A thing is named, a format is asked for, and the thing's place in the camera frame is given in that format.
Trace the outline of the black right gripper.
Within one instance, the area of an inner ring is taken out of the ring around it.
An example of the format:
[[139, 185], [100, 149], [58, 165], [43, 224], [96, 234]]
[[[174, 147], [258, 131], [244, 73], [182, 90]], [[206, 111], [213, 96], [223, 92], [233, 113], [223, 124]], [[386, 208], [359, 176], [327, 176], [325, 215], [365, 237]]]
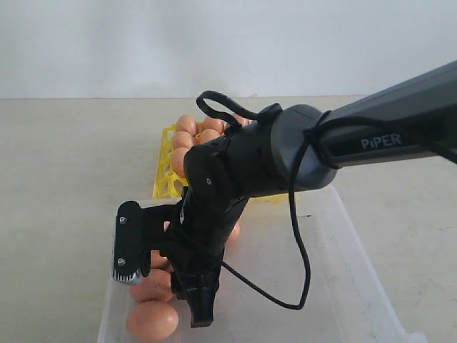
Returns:
[[174, 268], [173, 292], [186, 300], [191, 328], [209, 327], [225, 249], [225, 199], [187, 194], [176, 205], [165, 231], [171, 246], [158, 251]]

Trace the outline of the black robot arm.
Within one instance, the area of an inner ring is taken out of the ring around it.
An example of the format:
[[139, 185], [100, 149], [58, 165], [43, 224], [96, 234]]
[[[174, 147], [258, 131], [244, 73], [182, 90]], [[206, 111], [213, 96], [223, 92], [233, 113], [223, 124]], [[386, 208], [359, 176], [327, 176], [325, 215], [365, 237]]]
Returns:
[[272, 104], [252, 112], [209, 90], [196, 105], [228, 129], [186, 154], [182, 200], [143, 211], [133, 269], [134, 276], [145, 277], [151, 251], [164, 254], [173, 267], [173, 287], [190, 307], [192, 327], [213, 321], [225, 246], [250, 199], [288, 195], [308, 291], [311, 267], [298, 228], [296, 192], [327, 186], [347, 166], [427, 156], [456, 161], [453, 62], [334, 110]]

